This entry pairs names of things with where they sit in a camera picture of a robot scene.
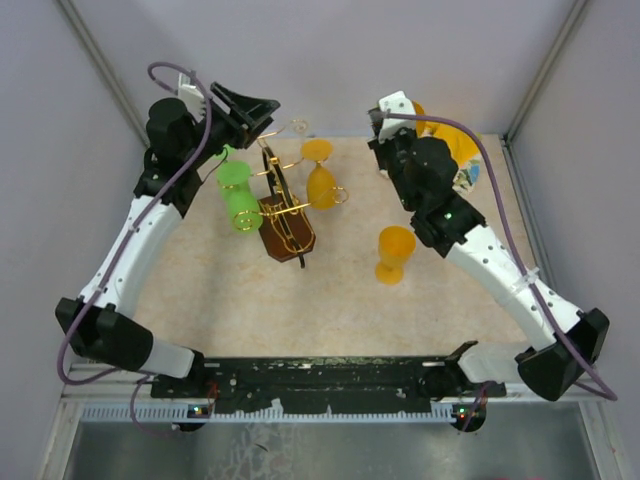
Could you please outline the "clear wine glass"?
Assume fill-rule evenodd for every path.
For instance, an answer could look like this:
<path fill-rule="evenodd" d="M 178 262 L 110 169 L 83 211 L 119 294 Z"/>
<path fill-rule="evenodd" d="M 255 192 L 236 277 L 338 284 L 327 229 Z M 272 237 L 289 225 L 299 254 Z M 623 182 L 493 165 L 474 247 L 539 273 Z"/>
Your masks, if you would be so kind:
<path fill-rule="evenodd" d="M 299 139 L 308 138 L 310 135 L 309 123 L 304 119 L 292 119 L 289 123 L 289 131 Z"/>

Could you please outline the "green wine glass front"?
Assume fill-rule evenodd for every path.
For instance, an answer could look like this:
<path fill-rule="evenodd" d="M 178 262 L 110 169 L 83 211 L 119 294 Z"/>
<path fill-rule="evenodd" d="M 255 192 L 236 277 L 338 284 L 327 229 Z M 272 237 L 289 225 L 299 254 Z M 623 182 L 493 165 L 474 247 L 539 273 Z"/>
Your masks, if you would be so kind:
<path fill-rule="evenodd" d="M 223 148 L 223 152 L 220 154 L 220 162 L 227 162 L 229 161 L 233 155 L 235 154 L 235 152 L 237 151 L 236 148 L 230 146 L 230 145 L 225 145 Z"/>

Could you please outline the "green wine glass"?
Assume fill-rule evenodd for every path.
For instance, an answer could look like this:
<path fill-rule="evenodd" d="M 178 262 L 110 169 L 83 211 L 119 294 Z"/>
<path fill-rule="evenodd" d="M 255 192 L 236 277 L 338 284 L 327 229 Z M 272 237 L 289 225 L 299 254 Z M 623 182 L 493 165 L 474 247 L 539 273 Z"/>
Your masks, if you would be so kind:
<path fill-rule="evenodd" d="M 235 152 L 237 151 L 236 148 L 230 146 L 230 145 L 225 145 L 223 148 L 223 152 L 220 154 L 220 162 L 227 162 L 229 161 L 233 155 L 235 154 Z"/>
<path fill-rule="evenodd" d="M 228 161 L 216 172 L 231 226 L 240 233 L 254 232 L 263 223 L 260 204 L 249 186 L 250 177 L 251 168 L 243 161 Z"/>

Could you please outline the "orange wine glass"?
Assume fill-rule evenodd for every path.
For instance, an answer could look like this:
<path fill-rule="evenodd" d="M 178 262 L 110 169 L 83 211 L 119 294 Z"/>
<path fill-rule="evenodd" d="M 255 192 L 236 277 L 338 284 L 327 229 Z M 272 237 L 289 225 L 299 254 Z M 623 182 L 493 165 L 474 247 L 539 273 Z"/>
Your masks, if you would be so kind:
<path fill-rule="evenodd" d="M 332 144 L 319 138 L 308 140 L 301 147 L 302 158 L 314 163 L 307 178 L 306 193 L 308 203 L 316 210 L 328 210 L 336 205 L 337 182 L 325 166 L 332 152 Z"/>
<path fill-rule="evenodd" d="M 375 268 L 377 280 L 385 285 L 398 284 L 404 267 L 416 248 L 415 235 L 402 226 L 389 226 L 378 239 L 379 261 Z"/>
<path fill-rule="evenodd" d="M 422 105 L 416 101 L 412 102 L 415 114 L 418 116 L 424 116 L 425 111 Z M 424 120 L 415 121 L 416 133 L 418 137 L 431 136 L 436 129 L 437 125 L 433 122 L 427 122 Z"/>

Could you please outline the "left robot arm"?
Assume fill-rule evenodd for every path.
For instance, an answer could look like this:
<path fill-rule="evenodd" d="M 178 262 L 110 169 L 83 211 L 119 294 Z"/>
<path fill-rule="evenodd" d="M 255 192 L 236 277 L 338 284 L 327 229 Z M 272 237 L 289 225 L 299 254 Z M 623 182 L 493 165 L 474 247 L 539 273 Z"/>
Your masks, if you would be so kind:
<path fill-rule="evenodd" d="M 112 369 L 172 377 L 194 397 L 208 384 L 201 353 L 157 338 L 133 315 L 162 248 L 202 185 L 199 167 L 224 148 L 248 148 L 272 123 L 280 104 L 233 92 L 214 82 L 193 115 L 178 96 L 148 111 L 150 146 L 125 223 L 90 282 L 61 299 L 55 317 L 65 333 L 61 355 L 73 351 Z"/>

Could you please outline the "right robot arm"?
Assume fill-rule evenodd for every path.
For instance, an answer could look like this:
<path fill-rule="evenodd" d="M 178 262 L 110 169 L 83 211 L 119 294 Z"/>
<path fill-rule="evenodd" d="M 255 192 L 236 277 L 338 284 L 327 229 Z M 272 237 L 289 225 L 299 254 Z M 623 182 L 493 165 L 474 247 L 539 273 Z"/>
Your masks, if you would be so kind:
<path fill-rule="evenodd" d="M 466 396 L 481 383 L 519 377 L 539 397 L 560 399 L 599 358 L 607 316 L 597 308 L 580 309 L 534 271 L 519 267 L 485 217 L 454 190 L 457 164 L 444 141 L 402 126 L 395 133 L 375 133 L 368 146 L 411 213 L 421 243 L 479 282 L 529 342 L 525 350 L 470 347 L 447 370 L 448 387 Z"/>

